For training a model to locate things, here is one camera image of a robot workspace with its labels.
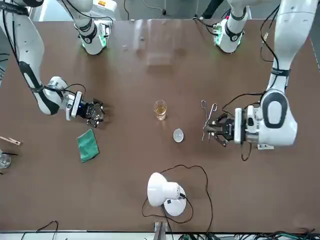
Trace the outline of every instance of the white lamp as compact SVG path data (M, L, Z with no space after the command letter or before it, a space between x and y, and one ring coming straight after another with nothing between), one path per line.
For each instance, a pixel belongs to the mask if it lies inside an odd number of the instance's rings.
M147 187L147 196L151 206L164 208L171 216L179 216L186 208L185 190L176 182L168 182L160 173L151 175Z

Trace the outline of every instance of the green cloth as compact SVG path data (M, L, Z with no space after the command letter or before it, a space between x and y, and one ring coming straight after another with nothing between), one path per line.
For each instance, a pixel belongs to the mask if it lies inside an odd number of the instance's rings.
M77 139L81 162L85 163L99 154L98 145L92 129L88 130Z

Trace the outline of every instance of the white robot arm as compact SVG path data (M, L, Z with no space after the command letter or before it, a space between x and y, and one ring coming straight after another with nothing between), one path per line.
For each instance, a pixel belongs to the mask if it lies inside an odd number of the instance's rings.
M103 121L103 104L97 100L83 101L82 93L69 94L67 83L54 76L47 86L40 78L40 67L45 52L42 38L29 18L28 7L38 7L43 0L15 0L0 2L0 27L6 34L20 71L34 95L40 110L54 115L59 109L66 111L66 118L80 116L95 127Z
M295 121L285 95L291 63L305 43L315 17L318 0L282 0L275 26L274 53L276 58L268 86L262 95L260 106L236 108L234 119L224 113L207 131L226 146L227 141L236 144L267 144L289 146L296 139L298 124Z
M106 37L110 34L112 18L104 24L96 23L89 15L93 0L56 0L71 16L74 27L78 30L82 45L90 55L99 54L107 46Z
M214 43L225 53L233 53L241 42L248 19L248 7L273 0L227 0L231 11L228 19L213 26Z

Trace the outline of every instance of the glass cup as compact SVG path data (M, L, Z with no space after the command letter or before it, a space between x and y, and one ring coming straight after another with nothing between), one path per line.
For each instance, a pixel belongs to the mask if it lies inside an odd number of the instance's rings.
M6 169L10 164L11 157L7 154L0 153L0 169Z
M154 112L159 121L163 121L167 116L167 104L163 100L157 100L154 104Z

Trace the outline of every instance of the brown table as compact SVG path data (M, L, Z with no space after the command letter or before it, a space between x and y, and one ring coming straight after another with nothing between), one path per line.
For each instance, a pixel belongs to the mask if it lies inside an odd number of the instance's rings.
M97 56L81 47L71 22L37 23L45 44L43 82L58 75L84 84L85 98L110 105L113 116L94 129L100 155L80 163L76 137L89 126L66 121L63 110L41 113L10 59L0 88L0 135L23 145L0 141L3 150L20 153L0 176L0 230L36 230L58 220L61 230L152 231L154 218L141 213L149 176L185 164L208 173L211 231L320 232L320 74L310 39L292 64L286 94L299 125L294 146L253 149L243 162L239 145L201 142L202 99L221 108L239 94L265 89L271 66L260 59L261 23L248 21L237 52L224 54L193 20L116 22L110 48ZM153 112L157 99L168 104L163 122ZM243 97L229 109L256 100ZM177 128L185 134L180 144L172 138ZM165 176L183 186L194 207L192 221L172 223L173 230L205 231L211 213L201 170L178 168ZM144 212L162 214L150 206ZM188 207L177 219L189 214Z

